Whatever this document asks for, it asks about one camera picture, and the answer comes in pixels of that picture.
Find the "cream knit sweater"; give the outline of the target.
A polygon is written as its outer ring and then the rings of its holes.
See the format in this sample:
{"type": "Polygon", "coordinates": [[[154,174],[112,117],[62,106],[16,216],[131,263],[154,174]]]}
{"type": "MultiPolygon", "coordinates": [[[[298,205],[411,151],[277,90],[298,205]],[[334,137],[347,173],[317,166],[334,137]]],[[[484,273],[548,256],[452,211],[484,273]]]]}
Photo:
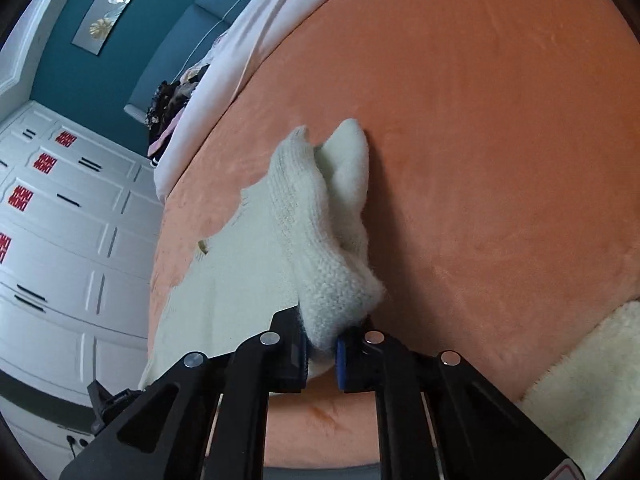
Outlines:
{"type": "Polygon", "coordinates": [[[307,128],[295,128],[265,177],[242,189],[232,218],[198,242],[167,296],[139,385],[151,385],[189,352],[234,351],[292,307],[310,343],[308,376],[327,372],[337,336],[384,296],[361,218],[368,187],[369,147],[356,119],[318,146],[307,128]]]}

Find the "pile of dark clothes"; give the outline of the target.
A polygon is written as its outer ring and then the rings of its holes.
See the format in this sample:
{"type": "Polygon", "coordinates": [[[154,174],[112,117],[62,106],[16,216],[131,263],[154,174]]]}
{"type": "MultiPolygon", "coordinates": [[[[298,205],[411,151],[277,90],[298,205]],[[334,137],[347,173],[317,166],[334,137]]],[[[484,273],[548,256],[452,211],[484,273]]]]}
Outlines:
{"type": "Polygon", "coordinates": [[[208,64],[196,64],[171,84],[163,81],[156,89],[145,116],[149,133],[146,158],[153,167],[160,163],[186,104],[208,68],[208,64]]]}

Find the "fluffy cream blanket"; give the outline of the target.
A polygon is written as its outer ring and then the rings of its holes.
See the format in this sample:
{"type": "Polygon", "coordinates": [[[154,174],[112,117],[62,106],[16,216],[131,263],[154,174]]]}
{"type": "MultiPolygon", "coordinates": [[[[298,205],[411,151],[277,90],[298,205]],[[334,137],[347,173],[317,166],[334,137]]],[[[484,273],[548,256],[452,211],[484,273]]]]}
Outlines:
{"type": "Polygon", "coordinates": [[[639,420],[639,304],[627,302],[531,386],[518,407],[595,479],[639,420]]]}

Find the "white panelled wardrobe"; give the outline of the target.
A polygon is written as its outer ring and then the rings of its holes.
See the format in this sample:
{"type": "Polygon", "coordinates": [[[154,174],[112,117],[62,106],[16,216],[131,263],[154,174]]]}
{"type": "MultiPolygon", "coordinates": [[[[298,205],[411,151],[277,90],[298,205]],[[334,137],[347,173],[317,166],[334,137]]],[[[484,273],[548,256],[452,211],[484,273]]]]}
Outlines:
{"type": "Polygon", "coordinates": [[[163,208],[132,151],[28,102],[1,125],[1,413],[48,479],[91,441],[90,382],[146,362],[163,208]]]}

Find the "orange velvet bed cover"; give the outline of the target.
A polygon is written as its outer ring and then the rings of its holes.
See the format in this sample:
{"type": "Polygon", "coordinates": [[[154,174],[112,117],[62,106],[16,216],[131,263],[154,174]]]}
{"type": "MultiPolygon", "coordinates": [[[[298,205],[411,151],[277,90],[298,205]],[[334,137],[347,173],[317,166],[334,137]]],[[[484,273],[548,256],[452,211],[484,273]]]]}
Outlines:
{"type": "MultiPolygon", "coordinates": [[[[328,0],[262,62],[165,203],[150,353],[198,242],[297,127],[354,118],[384,287],[368,315],[519,399],[639,296],[639,45],[611,0],[328,0]]],[[[267,462],[373,463],[374,401],[329,372],[271,404],[267,462]]]]}

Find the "teal headboard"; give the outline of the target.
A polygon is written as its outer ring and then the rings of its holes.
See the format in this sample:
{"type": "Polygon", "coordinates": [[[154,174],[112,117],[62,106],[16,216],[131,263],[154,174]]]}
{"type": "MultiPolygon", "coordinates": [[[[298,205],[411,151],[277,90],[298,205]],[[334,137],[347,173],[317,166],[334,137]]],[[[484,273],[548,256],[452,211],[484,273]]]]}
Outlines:
{"type": "Polygon", "coordinates": [[[160,43],[142,72],[124,112],[144,122],[153,94],[161,82],[173,82],[198,62],[250,0],[194,0],[160,43]]]}

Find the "floral wall picture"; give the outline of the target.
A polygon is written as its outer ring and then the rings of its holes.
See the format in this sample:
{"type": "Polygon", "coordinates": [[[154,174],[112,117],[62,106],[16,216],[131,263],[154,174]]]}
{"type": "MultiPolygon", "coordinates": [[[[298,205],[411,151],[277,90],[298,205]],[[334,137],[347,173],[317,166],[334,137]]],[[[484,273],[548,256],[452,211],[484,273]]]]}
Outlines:
{"type": "Polygon", "coordinates": [[[72,44],[98,56],[130,2],[131,0],[93,0],[75,32],[72,44]]]}

